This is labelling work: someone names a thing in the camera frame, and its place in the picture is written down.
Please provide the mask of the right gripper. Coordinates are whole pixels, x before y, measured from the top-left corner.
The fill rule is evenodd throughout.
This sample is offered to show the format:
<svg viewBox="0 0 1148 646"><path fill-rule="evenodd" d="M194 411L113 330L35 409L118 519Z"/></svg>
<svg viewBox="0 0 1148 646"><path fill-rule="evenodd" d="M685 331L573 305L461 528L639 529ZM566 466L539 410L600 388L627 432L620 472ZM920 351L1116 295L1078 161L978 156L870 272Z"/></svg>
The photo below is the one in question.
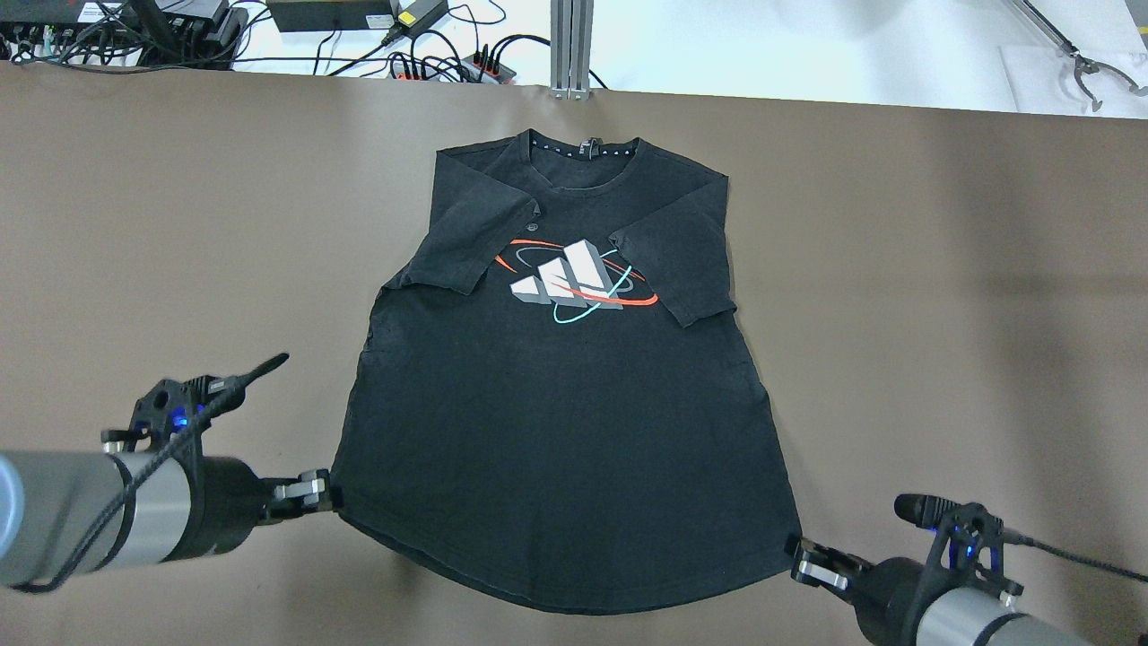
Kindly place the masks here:
<svg viewBox="0 0 1148 646"><path fill-rule="evenodd" d="M915 645L930 569L908 557L872 565L802 536L788 536L788 576L832 596L852 596L858 630L872 645Z"/></svg>

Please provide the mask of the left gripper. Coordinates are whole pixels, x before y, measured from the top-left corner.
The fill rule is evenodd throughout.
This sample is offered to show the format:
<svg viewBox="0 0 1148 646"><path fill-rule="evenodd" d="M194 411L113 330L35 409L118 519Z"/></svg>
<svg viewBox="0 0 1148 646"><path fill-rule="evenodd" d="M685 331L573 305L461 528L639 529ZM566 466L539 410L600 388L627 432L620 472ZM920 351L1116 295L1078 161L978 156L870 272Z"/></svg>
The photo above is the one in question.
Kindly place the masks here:
<svg viewBox="0 0 1148 646"><path fill-rule="evenodd" d="M304 470L294 478L261 478L242 459L205 457L184 468L192 495L184 531L186 560L232 552L259 524L344 506L342 490L333 484L328 467Z"/></svg>

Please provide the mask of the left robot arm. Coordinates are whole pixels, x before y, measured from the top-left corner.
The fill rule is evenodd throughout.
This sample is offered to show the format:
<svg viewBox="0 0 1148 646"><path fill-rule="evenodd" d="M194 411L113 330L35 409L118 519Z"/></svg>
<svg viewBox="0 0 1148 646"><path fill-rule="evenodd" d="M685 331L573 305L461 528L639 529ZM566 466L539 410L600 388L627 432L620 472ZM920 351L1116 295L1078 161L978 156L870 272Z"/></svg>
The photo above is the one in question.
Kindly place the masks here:
<svg viewBox="0 0 1148 646"><path fill-rule="evenodd" d="M148 451L3 451L3 586L45 585L108 503L144 473ZM113 512L75 573L222 555L255 528L340 508L328 470L258 477L242 459L168 459Z"/></svg>

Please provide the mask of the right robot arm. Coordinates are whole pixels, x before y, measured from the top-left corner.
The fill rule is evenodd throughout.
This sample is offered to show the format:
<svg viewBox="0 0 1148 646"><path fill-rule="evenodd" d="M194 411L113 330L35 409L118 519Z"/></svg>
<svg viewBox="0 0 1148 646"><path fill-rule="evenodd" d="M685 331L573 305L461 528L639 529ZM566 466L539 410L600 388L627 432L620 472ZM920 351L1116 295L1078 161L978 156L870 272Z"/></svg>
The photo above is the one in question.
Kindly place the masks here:
<svg viewBox="0 0 1148 646"><path fill-rule="evenodd" d="M870 645L1086 645L1021 612L1022 585L1004 577L1004 545L1041 548L1058 559L1145 583L1145 574L1053 547L1013 530L926 524L934 540L924 562L893 557L870 562L808 538L791 537L790 576L825 589L856 614Z"/></svg>

